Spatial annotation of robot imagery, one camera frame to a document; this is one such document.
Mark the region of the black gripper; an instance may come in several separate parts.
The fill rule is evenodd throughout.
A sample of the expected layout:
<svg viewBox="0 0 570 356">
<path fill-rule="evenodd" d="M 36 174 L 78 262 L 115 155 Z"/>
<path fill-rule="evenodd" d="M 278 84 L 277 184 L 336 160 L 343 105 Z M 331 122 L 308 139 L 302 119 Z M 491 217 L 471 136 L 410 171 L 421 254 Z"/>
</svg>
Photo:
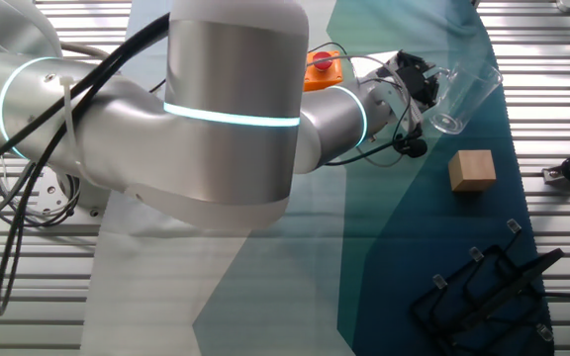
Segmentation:
<svg viewBox="0 0 570 356">
<path fill-rule="evenodd" d="M 395 70 L 404 86 L 418 102 L 431 108 L 436 104 L 444 68 L 434 62 L 400 50 L 386 64 Z"/>
</svg>

